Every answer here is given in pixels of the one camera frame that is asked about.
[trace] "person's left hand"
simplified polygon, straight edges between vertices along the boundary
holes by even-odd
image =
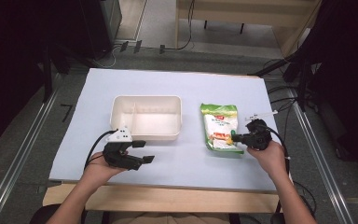
[[[90,163],[84,171],[80,182],[84,182],[93,190],[104,185],[112,176],[117,175],[126,169],[112,167],[103,158],[102,152],[92,155]]]

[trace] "handheld controller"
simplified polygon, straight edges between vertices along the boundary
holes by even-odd
[[[128,170],[138,170],[142,164],[151,163],[154,156],[142,158],[127,155],[128,147],[144,147],[146,141],[132,141],[130,131],[127,128],[117,130],[107,139],[108,143],[103,149],[103,157],[110,165]]]
[[[269,141],[272,140],[272,137],[271,132],[267,130],[267,124],[264,120],[254,119],[246,127],[249,133],[232,134],[231,139],[233,142],[241,142],[248,147],[258,150],[264,150],[269,146]]]

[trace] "food package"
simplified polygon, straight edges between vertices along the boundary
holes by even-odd
[[[243,150],[237,148],[231,139],[231,135],[236,133],[238,127],[237,107],[202,104],[200,110],[204,121],[207,148],[243,153]]]

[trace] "gray carpet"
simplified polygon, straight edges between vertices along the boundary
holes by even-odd
[[[197,71],[224,74],[253,73],[263,68],[268,61],[268,59],[261,58],[186,51],[167,51],[164,54],[158,54],[156,49],[145,49],[136,54],[128,49],[121,53],[117,51],[115,55],[117,61],[113,69]],[[105,64],[112,62],[113,58],[111,57],[101,60],[101,63]],[[54,105],[0,214],[0,223],[28,223],[33,213],[42,205],[44,190],[48,184],[49,170],[75,111],[77,98],[88,73],[88,69],[83,65],[77,62],[71,63],[73,65],[71,72],[69,75],[63,75],[62,86]],[[284,85],[279,76],[280,73],[277,70],[272,73],[273,75],[265,76],[268,89]],[[272,101],[287,96],[287,90],[276,91],[270,95],[270,99]],[[4,177],[31,126],[41,106],[42,98],[43,90],[30,100],[0,138],[0,180]],[[68,107],[62,105],[74,106],[65,121],[62,120],[67,114]],[[287,110],[275,117],[280,134],[284,133],[286,112]],[[346,198],[358,198],[358,162],[338,160],[334,153],[332,141],[318,115],[311,109],[307,110],[307,115],[344,196]],[[324,182],[310,153],[305,135],[293,110],[288,117],[285,139],[292,157],[291,172],[293,179],[309,189],[316,198],[317,220],[319,223],[339,223]],[[308,193],[304,193],[301,188],[299,188],[299,192],[310,200],[311,206],[314,206]],[[358,223],[358,203],[350,203],[349,208],[355,223]],[[269,223],[270,214],[248,215],[256,217],[262,223]],[[98,223],[100,218],[100,212],[91,212],[89,213],[88,223]],[[241,222],[254,223],[245,215],[241,216]]]

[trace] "white plastic container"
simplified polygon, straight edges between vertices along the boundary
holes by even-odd
[[[182,127],[177,96],[118,96],[110,117],[112,130],[127,127],[133,140],[175,140]]]

